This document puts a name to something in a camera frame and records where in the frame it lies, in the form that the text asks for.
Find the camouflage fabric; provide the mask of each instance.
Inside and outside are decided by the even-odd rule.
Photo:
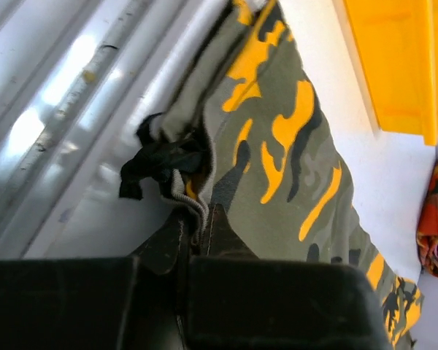
[[[349,169],[279,4],[269,1],[258,17],[245,0],[234,5],[226,20],[229,29],[231,18],[238,23],[228,31],[234,34],[225,39],[219,30],[202,55],[231,52],[240,42],[238,56],[219,81],[194,74],[207,62],[200,58],[184,88],[200,84],[201,93],[181,93],[162,123],[170,141],[186,125],[201,124],[211,148],[204,176],[174,177],[174,198],[194,208],[202,227],[207,204],[221,203],[233,230],[260,258],[357,266],[380,296],[395,344],[418,320],[423,296],[396,276],[359,225]],[[244,28],[245,39],[237,40]]]

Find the yellow plastic bin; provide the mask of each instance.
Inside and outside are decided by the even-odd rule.
[[[344,0],[385,131],[438,142],[438,0]]]

